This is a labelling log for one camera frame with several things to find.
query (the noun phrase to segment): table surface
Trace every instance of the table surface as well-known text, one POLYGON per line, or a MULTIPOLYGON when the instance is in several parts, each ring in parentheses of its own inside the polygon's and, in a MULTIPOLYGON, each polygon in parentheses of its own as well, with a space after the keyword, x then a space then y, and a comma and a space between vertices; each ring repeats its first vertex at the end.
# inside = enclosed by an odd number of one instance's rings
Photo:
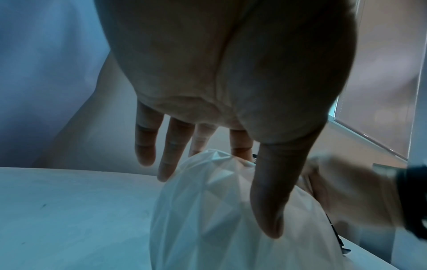
MULTIPOLYGON (((0 269, 151 269, 154 176, 0 168, 0 269)), ((395 270, 343 239, 349 270, 395 270)))

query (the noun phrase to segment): human hand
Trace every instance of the human hand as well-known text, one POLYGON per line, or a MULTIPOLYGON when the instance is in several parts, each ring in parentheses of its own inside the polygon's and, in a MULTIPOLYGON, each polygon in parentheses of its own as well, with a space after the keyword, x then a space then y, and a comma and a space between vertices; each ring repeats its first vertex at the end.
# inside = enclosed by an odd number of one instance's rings
POLYGON ((379 175, 333 155, 310 157, 301 177, 303 181, 298 186, 312 194, 334 221, 404 226, 394 177, 379 175))
POLYGON ((155 160, 171 116, 158 178, 174 172, 193 136, 201 152, 216 127, 251 160, 251 203, 264 232, 283 233, 283 208, 355 53, 346 0, 96 0, 106 37, 138 97, 136 153, 155 160))

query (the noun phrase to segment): person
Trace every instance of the person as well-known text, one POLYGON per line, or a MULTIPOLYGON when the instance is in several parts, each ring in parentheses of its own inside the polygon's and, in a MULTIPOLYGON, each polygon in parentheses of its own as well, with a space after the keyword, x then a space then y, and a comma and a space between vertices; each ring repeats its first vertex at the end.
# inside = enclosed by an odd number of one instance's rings
POLYGON ((135 151, 155 160, 171 116, 158 179, 187 143, 201 152, 218 126, 231 153, 252 159, 251 205, 278 238, 283 209, 353 63, 356 23, 348 0, 96 0, 101 25, 138 99, 135 151))
POLYGON ((427 239, 427 167, 386 176, 332 154, 307 159, 298 186, 334 221, 405 228, 427 239))

